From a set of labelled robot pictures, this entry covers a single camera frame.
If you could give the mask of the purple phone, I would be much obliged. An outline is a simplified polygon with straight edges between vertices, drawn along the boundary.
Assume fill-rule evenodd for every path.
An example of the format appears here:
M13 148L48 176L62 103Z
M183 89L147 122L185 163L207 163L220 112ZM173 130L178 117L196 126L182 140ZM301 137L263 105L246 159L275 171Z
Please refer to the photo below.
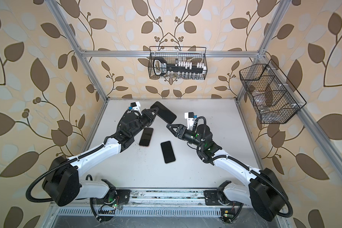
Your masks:
M170 109L168 109L165 105L163 105L159 101L152 104L151 108L158 108L157 115L162 120L164 120L167 124L172 124L177 118L177 115L175 113L173 113Z

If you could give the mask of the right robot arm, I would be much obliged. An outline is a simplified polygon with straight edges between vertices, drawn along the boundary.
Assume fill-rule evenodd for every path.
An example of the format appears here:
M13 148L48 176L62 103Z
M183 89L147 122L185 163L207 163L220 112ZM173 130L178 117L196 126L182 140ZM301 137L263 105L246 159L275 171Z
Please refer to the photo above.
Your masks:
M292 205L272 170L252 167L229 155L213 141L213 134L206 124L193 130L183 124L169 124L167 129L176 138L195 145L202 162L223 169L242 183L236 185L229 180L222 183L217 189L220 204L236 201L252 206L266 221L272 221L275 216L292 217Z

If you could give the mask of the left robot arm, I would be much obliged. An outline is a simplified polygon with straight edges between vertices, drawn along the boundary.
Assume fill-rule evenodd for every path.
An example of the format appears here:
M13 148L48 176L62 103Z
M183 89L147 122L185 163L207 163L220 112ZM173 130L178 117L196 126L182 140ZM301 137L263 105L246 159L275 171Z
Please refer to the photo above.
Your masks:
M83 180L81 177L104 160L120 154L132 145L135 136L151 126L158 113L157 108L139 112L127 110L118 123L116 132L104 142L79 155L57 158L51 164L51 173L44 178L42 188L58 206L66 206L74 200L96 198L113 203L116 187L108 180Z

